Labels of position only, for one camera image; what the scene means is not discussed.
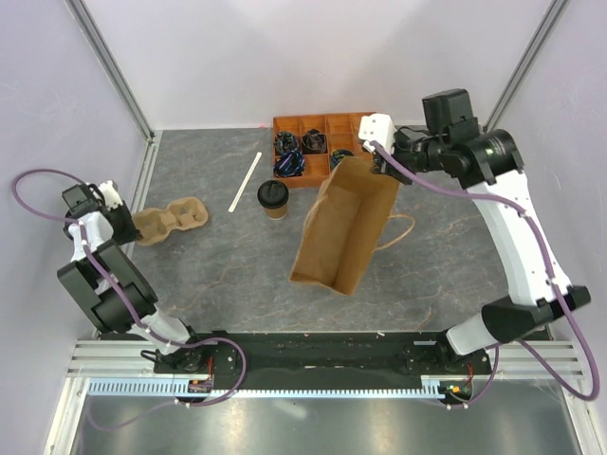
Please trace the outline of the cardboard cup carrier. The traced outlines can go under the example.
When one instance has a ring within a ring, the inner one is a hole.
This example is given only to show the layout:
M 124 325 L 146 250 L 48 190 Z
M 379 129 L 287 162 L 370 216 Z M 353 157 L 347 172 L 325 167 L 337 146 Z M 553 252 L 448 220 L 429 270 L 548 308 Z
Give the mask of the cardboard cup carrier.
M 205 205 L 195 197 L 172 201 L 165 209 L 148 208 L 133 215 L 140 236 L 139 246 L 151 246 L 166 240 L 172 231 L 203 227 L 209 221 Z

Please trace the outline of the brown paper bag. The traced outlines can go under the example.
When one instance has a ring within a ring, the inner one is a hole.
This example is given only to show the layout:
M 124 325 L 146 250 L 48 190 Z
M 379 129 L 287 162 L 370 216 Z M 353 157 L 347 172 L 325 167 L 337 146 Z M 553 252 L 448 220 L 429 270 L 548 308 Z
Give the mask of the brown paper bag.
M 352 296 L 374 253 L 414 229 L 411 215 L 392 213 L 397 180 L 372 168 L 371 161 L 348 156 L 321 184 L 303 223 L 291 282 Z

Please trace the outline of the black cup lid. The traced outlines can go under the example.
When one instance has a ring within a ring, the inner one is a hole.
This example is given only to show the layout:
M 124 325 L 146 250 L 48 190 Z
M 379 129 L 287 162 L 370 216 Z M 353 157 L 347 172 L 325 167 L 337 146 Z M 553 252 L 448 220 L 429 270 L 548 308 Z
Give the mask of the black cup lid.
M 281 181 L 268 180 L 260 185 L 257 199 L 264 209 L 279 209 L 288 202 L 288 187 Z

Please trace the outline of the brown paper coffee cup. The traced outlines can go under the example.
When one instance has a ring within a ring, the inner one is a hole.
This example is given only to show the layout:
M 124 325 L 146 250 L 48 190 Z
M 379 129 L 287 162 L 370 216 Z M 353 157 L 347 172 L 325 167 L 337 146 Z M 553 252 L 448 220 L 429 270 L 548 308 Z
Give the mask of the brown paper coffee cup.
M 277 207 L 264 207 L 264 211 L 266 216 L 271 220 L 280 220 L 283 219 L 288 210 L 288 204 L 284 203 L 281 206 Z

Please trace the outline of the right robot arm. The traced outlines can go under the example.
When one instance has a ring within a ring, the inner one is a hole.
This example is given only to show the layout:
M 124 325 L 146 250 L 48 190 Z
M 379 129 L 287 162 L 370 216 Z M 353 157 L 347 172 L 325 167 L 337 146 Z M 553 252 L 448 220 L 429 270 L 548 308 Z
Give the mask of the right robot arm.
M 475 204 L 499 253 L 506 296 L 438 336 L 435 364 L 456 373 L 470 354 L 568 316 L 591 297 L 587 287 L 571 283 L 544 236 L 513 137 L 502 129 L 482 132 L 463 88 L 430 95 L 422 104 L 427 133 L 409 137 L 390 116 L 372 114 L 360 122 L 359 141 L 373 155 L 376 173 L 403 184 L 421 184 L 420 175 L 430 172 L 456 179 L 459 190 L 441 192 Z

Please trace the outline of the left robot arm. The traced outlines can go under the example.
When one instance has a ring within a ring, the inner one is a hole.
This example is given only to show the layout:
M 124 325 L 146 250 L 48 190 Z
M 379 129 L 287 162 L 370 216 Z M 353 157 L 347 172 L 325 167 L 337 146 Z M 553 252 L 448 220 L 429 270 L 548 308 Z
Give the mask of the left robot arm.
M 204 369 L 207 348 L 193 341 L 191 327 L 158 308 L 156 292 L 122 250 L 141 233 L 114 182 L 76 184 L 62 198 L 64 233 L 74 251 L 57 277 L 94 327 L 102 334 L 142 337 L 161 355 L 175 353 L 188 373 Z

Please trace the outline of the green yellow rolled tie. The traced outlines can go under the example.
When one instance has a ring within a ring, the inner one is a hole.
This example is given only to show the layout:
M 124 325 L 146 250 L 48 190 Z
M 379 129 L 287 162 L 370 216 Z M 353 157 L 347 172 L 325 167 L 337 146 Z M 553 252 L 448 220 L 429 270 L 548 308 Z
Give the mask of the green yellow rolled tie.
M 335 149 L 329 155 L 329 167 L 330 172 L 333 172 L 334 169 L 344 160 L 346 157 L 354 157 L 355 155 L 347 149 Z

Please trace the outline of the black brown rolled tie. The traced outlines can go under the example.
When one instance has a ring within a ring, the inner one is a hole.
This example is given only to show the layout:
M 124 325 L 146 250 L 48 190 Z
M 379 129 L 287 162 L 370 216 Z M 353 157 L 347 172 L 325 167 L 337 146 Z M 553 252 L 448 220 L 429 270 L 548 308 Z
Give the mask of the black brown rolled tie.
M 327 150 L 326 135 L 318 129 L 310 129 L 302 136 L 302 149 L 305 155 L 324 154 Z

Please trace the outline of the orange compartment tray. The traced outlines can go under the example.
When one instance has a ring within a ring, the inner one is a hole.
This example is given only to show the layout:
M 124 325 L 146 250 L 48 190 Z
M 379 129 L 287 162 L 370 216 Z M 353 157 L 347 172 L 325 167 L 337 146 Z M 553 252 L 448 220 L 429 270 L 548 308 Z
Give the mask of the orange compartment tray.
M 289 188 L 318 187 L 346 156 L 371 161 L 359 144 L 365 112 L 273 119 L 272 176 Z

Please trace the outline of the blue striped rolled tie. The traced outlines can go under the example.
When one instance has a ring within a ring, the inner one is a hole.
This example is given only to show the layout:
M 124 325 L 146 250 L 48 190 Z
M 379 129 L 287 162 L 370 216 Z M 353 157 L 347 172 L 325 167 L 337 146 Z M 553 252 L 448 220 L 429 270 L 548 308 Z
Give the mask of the blue striped rolled tie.
M 302 176 L 304 170 L 304 155 L 297 149 L 282 154 L 278 161 L 273 165 L 274 175 L 280 178 Z

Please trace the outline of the dark patterned rolled tie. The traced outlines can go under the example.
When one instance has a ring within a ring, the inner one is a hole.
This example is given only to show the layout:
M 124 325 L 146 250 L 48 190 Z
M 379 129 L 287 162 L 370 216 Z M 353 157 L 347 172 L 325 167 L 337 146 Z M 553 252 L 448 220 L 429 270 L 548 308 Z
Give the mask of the dark patterned rolled tie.
M 278 155 L 284 155 L 297 150 L 299 141 L 293 133 L 281 131 L 274 139 L 274 147 Z

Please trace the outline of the white wrapped straw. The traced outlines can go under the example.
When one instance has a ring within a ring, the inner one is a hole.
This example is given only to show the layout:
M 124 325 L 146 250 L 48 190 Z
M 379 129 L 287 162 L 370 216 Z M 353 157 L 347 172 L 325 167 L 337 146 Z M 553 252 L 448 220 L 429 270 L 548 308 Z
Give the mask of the white wrapped straw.
M 263 156 L 263 153 L 262 152 L 258 152 L 255 155 L 254 159 L 252 160 L 252 162 L 251 162 L 251 164 L 250 164 L 250 166 L 249 166 L 249 168 L 248 168 L 248 170 L 247 170 L 247 172 L 246 172 L 246 174 L 245 174 L 245 176 L 244 176 L 244 178 L 243 178 L 243 180 L 242 180 L 242 182 L 241 182 L 241 184 L 240 184 L 240 186 L 238 188 L 238 191 L 234 195 L 233 200 L 232 200 L 232 202 L 231 202 L 231 204 L 230 204 L 230 206 L 228 208 L 228 213 L 234 213 L 234 211 L 236 210 L 236 208 L 238 206 L 238 203 L 239 203 L 239 201 L 240 201 L 240 199 L 241 199 L 241 197 L 242 197 L 242 195 L 243 195 L 243 193 L 244 193 L 244 191 L 245 191 L 245 189 L 246 189 L 246 187 L 248 185 L 248 182 L 251 179 L 253 173 L 255 172 L 255 169 L 256 169 L 259 161 L 261 160 L 262 156 Z

